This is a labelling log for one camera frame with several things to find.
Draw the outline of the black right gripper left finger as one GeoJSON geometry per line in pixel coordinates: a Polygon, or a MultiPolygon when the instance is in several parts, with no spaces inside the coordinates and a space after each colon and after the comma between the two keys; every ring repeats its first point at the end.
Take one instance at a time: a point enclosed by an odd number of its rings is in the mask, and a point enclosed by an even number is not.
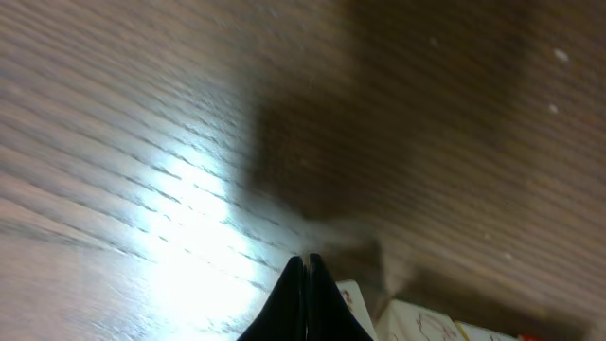
{"type": "Polygon", "coordinates": [[[291,257],[257,317],[238,341],[303,341],[306,313],[303,260],[291,257]]]}

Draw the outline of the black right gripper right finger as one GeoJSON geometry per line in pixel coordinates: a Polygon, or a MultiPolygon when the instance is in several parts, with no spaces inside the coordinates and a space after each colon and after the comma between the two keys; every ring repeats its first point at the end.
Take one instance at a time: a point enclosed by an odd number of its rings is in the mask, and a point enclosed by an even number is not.
{"type": "Polygon", "coordinates": [[[308,341],[371,341],[319,254],[310,253],[305,285],[308,341]]]}

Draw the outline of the white block airplane picture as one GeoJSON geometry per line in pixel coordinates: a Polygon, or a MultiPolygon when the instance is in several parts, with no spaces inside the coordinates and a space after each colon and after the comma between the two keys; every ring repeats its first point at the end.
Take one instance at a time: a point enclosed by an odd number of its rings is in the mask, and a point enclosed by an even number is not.
{"type": "Polygon", "coordinates": [[[362,326],[372,340],[377,341],[378,337],[358,283],[355,280],[349,279],[337,281],[336,285],[343,300],[346,302],[350,312],[355,317],[357,322],[362,326]]]}

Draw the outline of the white block green N side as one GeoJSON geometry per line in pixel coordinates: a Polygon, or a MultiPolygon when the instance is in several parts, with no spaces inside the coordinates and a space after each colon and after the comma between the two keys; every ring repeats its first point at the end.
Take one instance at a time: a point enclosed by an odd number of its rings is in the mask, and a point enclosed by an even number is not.
{"type": "Polygon", "coordinates": [[[384,341],[464,341],[446,314],[393,299],[383,310],[375,331],[384,341]]]}

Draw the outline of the white block cane picture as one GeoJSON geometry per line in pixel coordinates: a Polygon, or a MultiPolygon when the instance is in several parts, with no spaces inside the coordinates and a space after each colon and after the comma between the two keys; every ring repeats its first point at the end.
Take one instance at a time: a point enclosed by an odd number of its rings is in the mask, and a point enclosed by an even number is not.
{"type": "Polygon", "coordinates": [[[461,335],[466,341],[518,341],[518,339],[513,336],[477,327],[461,321],[456,321],[455,325],[458,327],[461,335]]]}

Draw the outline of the red letter M block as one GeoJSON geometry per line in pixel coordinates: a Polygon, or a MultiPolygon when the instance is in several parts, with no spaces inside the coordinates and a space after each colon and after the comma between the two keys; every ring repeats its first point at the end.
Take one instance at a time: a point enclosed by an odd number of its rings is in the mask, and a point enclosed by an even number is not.
{"type": "Polygon", "coordinates": [[[530,334],[519,334],[517,337],[518,341],[543,341],[543,339],[530,335],[530,334]]]}

